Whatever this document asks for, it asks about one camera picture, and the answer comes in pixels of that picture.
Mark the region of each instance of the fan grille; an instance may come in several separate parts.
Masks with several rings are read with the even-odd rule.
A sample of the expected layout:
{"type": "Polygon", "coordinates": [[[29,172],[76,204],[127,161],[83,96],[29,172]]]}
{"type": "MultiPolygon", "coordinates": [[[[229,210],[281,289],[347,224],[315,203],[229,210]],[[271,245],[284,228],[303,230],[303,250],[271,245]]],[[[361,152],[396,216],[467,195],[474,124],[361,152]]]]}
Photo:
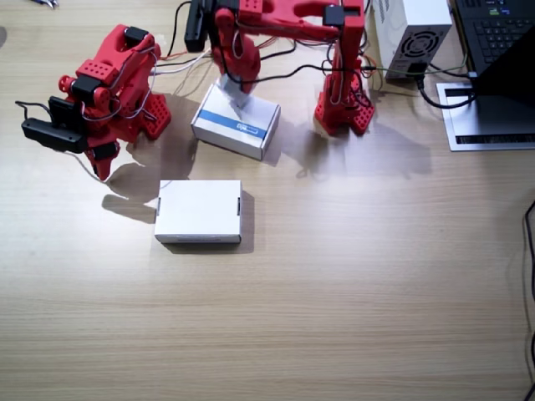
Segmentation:
{"type": "Polygon", "coordinates": [[[409,36],[401,46],[404,57],[418,58],[433,52],[439,43],[439,36],[431,31],[418,32],[409,36]]]}

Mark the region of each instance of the wooden table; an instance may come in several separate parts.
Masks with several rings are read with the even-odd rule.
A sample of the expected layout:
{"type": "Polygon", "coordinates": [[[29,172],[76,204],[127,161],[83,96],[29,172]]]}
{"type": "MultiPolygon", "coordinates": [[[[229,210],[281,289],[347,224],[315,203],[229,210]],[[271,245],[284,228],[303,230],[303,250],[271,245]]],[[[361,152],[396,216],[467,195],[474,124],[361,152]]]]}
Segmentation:
{"type": "MultiPolygon", "coordinates": [[[[413,87],[372,90],[369,133],[326,141],[310,131],[321,73],[259,84],[283,111],[260,163],[192,138],[217,76],[199,63],[156,80],[173,122],[123,146],[105,185],[23,137],[14,100],[59,95],[117,23],[167,49],[176,5],[0,4],[0,399],[522,399],[533,152],[451,153],[413,87]],[[243,243],[162,246],[160,178],[242,180],[243,243]]],[[[300,47],[261,75],[323,58],[300,47]]],[[[461,59],[452,31],[436,63],[461,59]]]]}

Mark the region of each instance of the white power supply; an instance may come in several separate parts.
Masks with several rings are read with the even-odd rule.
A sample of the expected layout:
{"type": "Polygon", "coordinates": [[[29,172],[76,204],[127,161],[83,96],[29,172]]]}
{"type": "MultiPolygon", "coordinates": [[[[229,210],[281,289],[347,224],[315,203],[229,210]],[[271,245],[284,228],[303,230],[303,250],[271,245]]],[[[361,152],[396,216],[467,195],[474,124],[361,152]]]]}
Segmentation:
{"type": "Polygon", "coordinates": [[[422,73],[451,28],[447,0],[373,0],[381,63],[387,79],[422,73]]]}

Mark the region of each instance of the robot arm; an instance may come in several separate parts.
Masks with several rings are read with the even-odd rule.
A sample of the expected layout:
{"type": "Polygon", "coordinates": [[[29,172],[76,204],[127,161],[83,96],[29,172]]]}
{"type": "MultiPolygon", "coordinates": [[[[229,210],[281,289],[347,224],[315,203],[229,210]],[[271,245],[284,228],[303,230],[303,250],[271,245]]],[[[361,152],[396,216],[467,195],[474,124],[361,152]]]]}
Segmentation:
{"type": "Polygon", "coordinates": [[[327,76],[314,118],[334,135],[348,124],[361,135],[374,107],[361,89],[359,45],[364,31],[363,0],[193,0],[186,25],[189,52],[200,52],[209,37],[222,74],[249,93],[260,71],[260,55],[248,34],[331,42],[332,73],[327,76]],[[322,17],[314,25],[305,17],[322,17]]]}
{"type": "Polygon", "coordinates": [[[151,34],[118,25],[76,78],[59,80],[67,99],[48,101],[52,122],[27,119],[24,134],[55,150],[85,153],[94,173],[105,180],[119,154],[117,139],[134,143],[144,130],[155,140],[171,122],[165,97],[152,94],[148,84],[160,55],[151,34]]]}

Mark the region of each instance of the box with blue label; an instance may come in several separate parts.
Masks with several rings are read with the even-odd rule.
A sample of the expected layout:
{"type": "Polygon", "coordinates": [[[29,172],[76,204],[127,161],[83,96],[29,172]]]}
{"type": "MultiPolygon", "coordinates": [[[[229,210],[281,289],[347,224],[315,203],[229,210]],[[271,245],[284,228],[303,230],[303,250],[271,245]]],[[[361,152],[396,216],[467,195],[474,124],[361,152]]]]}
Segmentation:
{"type": "Polygon", "coordinates": [[[191,122],[199,140],[261,160],[278,125],[278,104],[249,95],[239,107],[213,84],[191,122]]]}

